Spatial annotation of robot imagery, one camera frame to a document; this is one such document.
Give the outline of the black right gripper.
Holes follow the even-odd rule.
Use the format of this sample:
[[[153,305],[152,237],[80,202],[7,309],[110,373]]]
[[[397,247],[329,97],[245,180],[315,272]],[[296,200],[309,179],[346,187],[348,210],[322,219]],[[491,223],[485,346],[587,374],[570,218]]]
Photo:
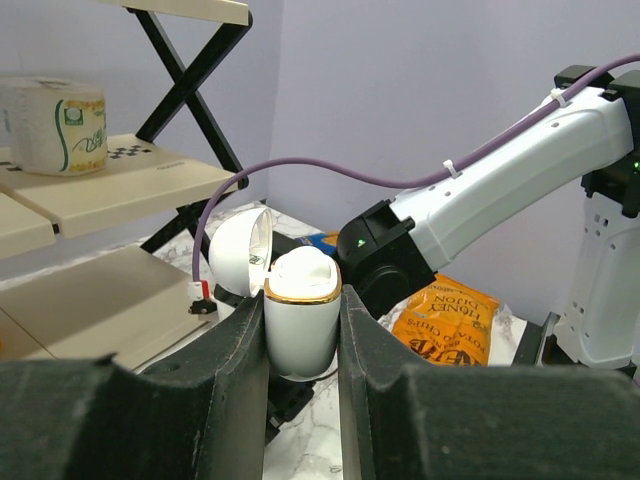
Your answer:
[[[219,285],[214,288],[219,319],[233,313],[243,300]],[[314,396],[314,381],[294,382],[279,376],[273,369],[269,372],[267,421],[265,442],[271,443],[285,423],[291,422]]]

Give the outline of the white earbud charging case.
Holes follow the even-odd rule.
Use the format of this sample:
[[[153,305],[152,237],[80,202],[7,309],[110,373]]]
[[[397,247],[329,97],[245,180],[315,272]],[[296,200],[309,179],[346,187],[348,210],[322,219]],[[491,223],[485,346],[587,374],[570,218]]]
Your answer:
[[[337,348],[342,278],[320,249],[297,246],[273,259],[273,218],[265,207],[240,212],[215,231],[209,265],[214,299],[228,317],[233,300],[264,296],[266,350],[281,377],[305,382],[329,369]]]

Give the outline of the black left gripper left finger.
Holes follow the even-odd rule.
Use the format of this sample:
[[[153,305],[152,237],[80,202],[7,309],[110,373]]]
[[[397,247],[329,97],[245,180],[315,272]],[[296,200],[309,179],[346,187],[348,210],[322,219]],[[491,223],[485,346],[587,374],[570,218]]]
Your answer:
[[[1,366],[5,479],[258,479],[263,301],[135,374],[112,356]]]

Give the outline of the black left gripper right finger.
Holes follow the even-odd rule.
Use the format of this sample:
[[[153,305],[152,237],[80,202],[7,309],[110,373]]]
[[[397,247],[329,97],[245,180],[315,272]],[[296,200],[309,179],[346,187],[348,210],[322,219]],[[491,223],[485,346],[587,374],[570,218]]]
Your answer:
[[[584,367],[435,366],[342,293],[347,479],[635,479],[639,390]]]

